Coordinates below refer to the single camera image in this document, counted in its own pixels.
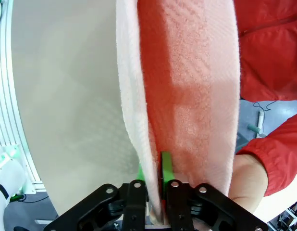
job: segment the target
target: red jacket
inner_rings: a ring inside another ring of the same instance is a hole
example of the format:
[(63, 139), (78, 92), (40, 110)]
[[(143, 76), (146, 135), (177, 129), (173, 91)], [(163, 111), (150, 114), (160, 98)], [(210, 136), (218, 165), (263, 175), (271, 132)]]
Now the red jacket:
[(297, 0), (235, 0), (241, 97), (297, 100)]
[[(297, 0), (235, 0), (245, 100), (297, 100)], [(297, 174), (297, 115), (238, 154), (257, 156), (266, 168), (266, 196)]]

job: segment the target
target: jacket zipper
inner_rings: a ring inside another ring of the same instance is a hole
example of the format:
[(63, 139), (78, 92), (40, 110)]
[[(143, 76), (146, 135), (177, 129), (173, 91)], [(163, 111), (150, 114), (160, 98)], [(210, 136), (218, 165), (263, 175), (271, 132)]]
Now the jacket zipper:
[(256, 26), (254, 28), (245, 30), (245, 31), (240, 33), (239, 37), (245, 36), (246, 34), (250, 34), (250, 33), (254, 32), (254, 31), (257, 31), (257, 30), (269, 28), (269, 27), (272, 27), (272, 26), (279, 26), (279, 25), (291, 23), (291, 22), (296, 21), (296, 20), (297, 20), (297, 14), (294, 14), (294, 15), (292, 15), (290, 17), (281, 19), (281, 20), (279, 20), (277, 22), (266, 23), (266, 24), (263, 24), (263, 25)]

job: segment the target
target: folded towel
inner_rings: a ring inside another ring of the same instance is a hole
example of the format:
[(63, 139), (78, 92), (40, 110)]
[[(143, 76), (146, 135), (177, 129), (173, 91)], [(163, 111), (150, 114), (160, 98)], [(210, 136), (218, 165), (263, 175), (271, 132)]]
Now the folded towel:
[(117, 0), (124, 121), (161, 217), (158, 154), (196, 186), (228, 193), (238, 123), (239, 48), (231, 0)]

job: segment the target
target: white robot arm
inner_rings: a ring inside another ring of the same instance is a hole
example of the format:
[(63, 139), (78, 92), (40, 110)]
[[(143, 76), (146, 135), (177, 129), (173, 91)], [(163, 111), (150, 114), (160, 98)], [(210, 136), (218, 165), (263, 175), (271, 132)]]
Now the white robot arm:
[(17, 160), (7, 157), (0, 162), (0, 231), (4, 231), (4, 209), (24, 183), (25, 170)]

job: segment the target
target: red sleeve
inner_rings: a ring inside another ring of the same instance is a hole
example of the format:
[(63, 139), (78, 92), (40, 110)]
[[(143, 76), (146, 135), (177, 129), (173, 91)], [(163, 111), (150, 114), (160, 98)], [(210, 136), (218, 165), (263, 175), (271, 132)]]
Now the red sleeve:
[(237, 154), (252, 154), (263, 163), (268, 188), (265, 196), (288, 186), (297, 174), (297, 115), (265, 138), (253, 139)]

